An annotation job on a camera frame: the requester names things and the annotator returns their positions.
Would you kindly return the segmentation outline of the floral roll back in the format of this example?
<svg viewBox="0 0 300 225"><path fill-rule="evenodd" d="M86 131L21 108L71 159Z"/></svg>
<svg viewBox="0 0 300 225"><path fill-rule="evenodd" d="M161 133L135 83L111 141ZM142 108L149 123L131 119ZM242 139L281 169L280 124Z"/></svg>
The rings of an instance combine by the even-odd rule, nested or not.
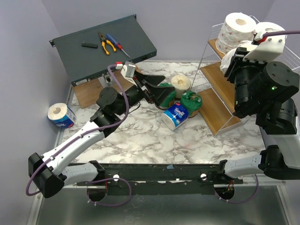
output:
<svg viewBox="0 0 300 225"><path fill-rule="evenodd" d="M231 49L221 60L221 65L220 65L220 70L223 74L226 73L227 69L229 68L230 66L230 63L231 63L231 58L232 56L235 54L235 51L237 50L238 47L245 47L247 45L251 45L252 44L252 41L249 41L249 40L244 40L244 41L241 41L237 47Z"/></svg>

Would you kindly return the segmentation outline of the floral roll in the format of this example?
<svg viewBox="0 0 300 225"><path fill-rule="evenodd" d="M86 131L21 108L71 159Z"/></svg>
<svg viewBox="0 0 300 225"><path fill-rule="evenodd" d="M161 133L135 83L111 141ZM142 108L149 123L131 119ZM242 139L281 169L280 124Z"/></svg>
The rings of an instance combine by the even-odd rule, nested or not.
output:
<svg viewBox="0 0 300 225"><path fill-rule="evenodd" d="M281 27L280 25L273 23L273 22L259 22L255 27L254 37L253 37L251 44L259 45L261 43L271 42L272 44L278 44L278 45L285 46L285 40L287 38L287 35L263 37L262 40L256 40L257 35L260 37L260 34L278 32L278 31L284 31L284 30L285 29L283 27Z"/></svg>
<svg viewBox="0 0 300 225"><path fill-rule="evenodd" d="M244 41L241 41L237 47L231 49L221 60L221 65L220 65L220 70L223 74L226 73L227 69L229 68L230 66L230 63L231 63L231 58L232 56L235 54L235 51L237 50L238 47L245 47L247 45L251 45L252 44L252 41L249 41L249 40L244 40Z"/></svg>
<svg viewBox="0 0 300 225"><path fill-rule="evenodd" d="M244 13L228 14L216 39L216 48L221 53L227 54L242 41L251 40L255 27L255 20Z"/></svg>

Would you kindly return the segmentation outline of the floral roll front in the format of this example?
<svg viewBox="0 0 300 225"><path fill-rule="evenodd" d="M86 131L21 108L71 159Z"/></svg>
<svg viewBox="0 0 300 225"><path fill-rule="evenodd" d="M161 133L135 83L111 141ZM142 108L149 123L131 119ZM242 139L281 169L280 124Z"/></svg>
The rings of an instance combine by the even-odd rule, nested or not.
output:
<svg viewBox="0 0 300 225"><path fill-rule="evenodd" d="M259 22L255 27L254 37L253 37L251 44L259 45L261 43L271 42L272 44L278 44L278 45L285 46L285 40L287 38L287 35L263 37L262 40L256 40L257 35L260 37L260 34L278 32L278 31L284 31L284 30L285 29L283 27L281 27L280 25L273 23L273 22Z"/></svg>

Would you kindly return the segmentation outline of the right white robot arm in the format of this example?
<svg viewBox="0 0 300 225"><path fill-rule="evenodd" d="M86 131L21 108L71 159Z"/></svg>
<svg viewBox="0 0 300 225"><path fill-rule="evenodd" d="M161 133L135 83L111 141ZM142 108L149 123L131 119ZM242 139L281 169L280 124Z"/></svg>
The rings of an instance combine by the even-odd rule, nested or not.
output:
<svg viewBox="0 0 300 225"><path fill-rule="evenodd" d="M260 153L240 160L224 160L216 171L218 182L250 174L277 180L300 178L300 123L292 96L300 76L279 61L245 60L245 47L236 49L225 78L234 84L234 113L242 119L255 115L256 125L276 142Z"/></svg>

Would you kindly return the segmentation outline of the wooden shelf board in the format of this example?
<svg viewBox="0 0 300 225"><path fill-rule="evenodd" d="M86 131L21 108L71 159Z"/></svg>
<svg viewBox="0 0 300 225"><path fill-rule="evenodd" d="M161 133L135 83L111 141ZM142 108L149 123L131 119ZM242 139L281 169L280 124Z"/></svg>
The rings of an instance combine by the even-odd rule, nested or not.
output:
<svg viewBox="0 0 300 225"><path fill-rule="evenodd" d="M220 70L221 62L216 62L204 67L200 70L212 85L214 91L223 100L231 113L234 112L234 84L227 81L223 72Z"/></svg>
<svg viewBox="0 0 300 225"><path fill-rule="evenodd" d="M217 47L216 47L216 38L215 39L210 39L210 40L208 40L208 44L209 44L209 46L212 48L212 50L215 52L215 54L220 58L220 59L223 59L223 57L224 57L224 54L223 53L221 53L218 49L217 49Z"/></svg>
<svg viewBox="0 0 300 225"><path fill-rule="evenodd" d="M199 113L214 136L243 125L239 118L232 115L212 88L202 90L198 94L202 97Z"/></svg>

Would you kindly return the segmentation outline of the top wooden shelf board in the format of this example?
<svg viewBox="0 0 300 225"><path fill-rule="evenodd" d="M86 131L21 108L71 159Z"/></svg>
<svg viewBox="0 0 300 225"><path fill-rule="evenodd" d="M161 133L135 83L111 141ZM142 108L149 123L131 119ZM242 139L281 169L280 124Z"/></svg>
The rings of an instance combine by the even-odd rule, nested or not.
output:
<svg viewBox="0 0 300 225"><path fill-rule="evenodd" d="M208 40L208 44L209 44L209 46L212 48L212 50L215 52L215 54L220 58L220 59L223 59L223 57L224 57L224 54L223 53L221 53L218 49L217 49L217 47L216 47L216 38L215 39L210 39L210 40Z"/></svg>

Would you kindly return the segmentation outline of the bottom wooden shelf board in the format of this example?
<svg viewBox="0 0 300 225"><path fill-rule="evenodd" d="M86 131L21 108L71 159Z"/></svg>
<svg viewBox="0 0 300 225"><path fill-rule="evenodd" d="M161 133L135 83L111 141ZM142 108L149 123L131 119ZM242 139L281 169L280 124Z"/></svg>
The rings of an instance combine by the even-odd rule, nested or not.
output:
<svg viewBox="0 0 300 225"><path fill-rule="evenodd" d="M232 115L212 88L202 90L198 94L202 97L199 113L214 136L243 125L239 118Z"/></svg>

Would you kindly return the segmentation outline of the green wrapped roll left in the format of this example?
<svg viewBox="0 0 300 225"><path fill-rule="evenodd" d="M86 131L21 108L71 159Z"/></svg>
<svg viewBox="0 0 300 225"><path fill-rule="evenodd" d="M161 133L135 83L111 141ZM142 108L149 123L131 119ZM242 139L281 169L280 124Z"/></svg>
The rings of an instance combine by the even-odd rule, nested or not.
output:
<svg viewBox="0 0 300 225"><path fill-rule="evenodd" d="M160 110L164 110L164 109L168 109L169 107L171 107L174 104L175 101L175 95L176 95L176 91L173 90L172 93L170 93L168 96L166 96L165 94L160 94L160 96L158 97L159 99L164 98L164 101L161 102L160 105L155 104L156 108L160 109Z"/></svg>

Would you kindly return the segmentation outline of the green wrapped roll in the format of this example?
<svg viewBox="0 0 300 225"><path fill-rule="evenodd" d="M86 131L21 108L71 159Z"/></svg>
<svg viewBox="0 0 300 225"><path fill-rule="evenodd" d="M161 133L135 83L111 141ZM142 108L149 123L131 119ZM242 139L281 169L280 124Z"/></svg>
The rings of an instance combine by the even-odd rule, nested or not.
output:
<svg viewBox="0 0 300 225"><path fill-rule="evenodd" d="M164 101L161 102L160 105L155 104L156 108L160 109L160 110L164 110L164 109L168 109L169 107L171 107L174 104L175 101L175 95L176 95L176 91L173 90L172 93L170 93L168 96L166 96L165 94L160 94L160 96L158 97L159 99L164 98Z"/></svg>
<svg viewBox="0 0 300 225"><path fill-rule="evenodd" d="M198 93L187 91L181 96L180 103L187 109L188 117L192 118L199 112L203 99Z"/></svg>

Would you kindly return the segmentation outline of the cream wrapped roll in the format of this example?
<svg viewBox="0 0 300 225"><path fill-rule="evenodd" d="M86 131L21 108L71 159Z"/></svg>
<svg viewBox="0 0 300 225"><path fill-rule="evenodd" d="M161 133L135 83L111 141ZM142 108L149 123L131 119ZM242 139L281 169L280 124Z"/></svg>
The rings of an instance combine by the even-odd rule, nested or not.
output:
<svg viewBox="0 0 300 225"><path fill-rule="evenodd" d="M175 88L175 97L181 98L181 96L190 90L191 81L185 75L176 75L171 79L171 85Z"/></svg>

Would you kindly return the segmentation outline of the blue Tempo tissue roll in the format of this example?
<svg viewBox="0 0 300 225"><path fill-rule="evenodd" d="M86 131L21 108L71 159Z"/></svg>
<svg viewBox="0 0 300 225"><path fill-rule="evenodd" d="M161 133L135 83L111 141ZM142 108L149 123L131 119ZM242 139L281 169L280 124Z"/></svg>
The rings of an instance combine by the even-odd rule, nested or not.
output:
<svg viewBox="0 0 300 225"><path fill-rule="evenodd" d="M175 130L188 119L189 113L182 104L175 103L169 109L165 110L161 117L170 130Z"/></svg>

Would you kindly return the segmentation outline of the green wrapped roll right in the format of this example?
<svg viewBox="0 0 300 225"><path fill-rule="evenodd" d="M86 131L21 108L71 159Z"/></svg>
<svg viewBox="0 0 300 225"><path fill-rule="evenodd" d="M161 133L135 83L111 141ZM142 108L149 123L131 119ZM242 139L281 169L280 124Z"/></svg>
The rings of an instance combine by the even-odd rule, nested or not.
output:
<svg viewBox="0 0 300 225"><path fill-rule="evenodd" d="M181 96L180 103L187 109L188 117L192 118L199 112L203 99L198 93L187 91Z"/></svg>

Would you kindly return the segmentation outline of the blue red screwdriver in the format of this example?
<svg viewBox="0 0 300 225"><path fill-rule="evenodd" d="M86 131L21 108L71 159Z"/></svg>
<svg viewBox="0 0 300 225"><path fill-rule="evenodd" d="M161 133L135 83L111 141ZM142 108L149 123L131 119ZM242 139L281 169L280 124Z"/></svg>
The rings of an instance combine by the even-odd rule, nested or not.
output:
<svg viewBox="0 0 300 225"><path fill-rule="evenodd" d="M118 49L120 49L121 51L123 51L128 57L130 57L125 50L123 49L122 45L109 33L106 34L106 38L112 42L114 44L115 47L117 47Z"/></svg>

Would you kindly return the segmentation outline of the yellow handled pliers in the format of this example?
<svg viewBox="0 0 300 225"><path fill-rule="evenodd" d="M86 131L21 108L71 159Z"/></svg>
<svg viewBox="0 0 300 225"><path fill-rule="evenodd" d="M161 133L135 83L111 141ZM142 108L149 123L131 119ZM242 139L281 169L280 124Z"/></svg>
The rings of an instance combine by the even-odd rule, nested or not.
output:
<svg viewBox="0 0 300 225"><path fill-rule="evenodd" d="M109 45L114 52L117 52L115 46L101 32L98 32L98 35L101 40L102 50L106 55L110 55L110 52L107 50L106 45Z"/></svg>

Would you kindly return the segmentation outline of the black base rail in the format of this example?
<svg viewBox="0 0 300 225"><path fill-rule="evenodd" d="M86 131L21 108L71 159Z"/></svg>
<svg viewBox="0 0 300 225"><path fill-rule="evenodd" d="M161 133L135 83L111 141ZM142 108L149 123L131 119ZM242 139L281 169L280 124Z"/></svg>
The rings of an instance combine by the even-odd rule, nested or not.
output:
<svg viewBox="0 0 300 225"><path fill-rule="evenodd" d="M214 185L227 187L243 183L224 173L220 164L108 164L93 181L79 186L104 187L109 195L184 195L214 194Z"/></svg>

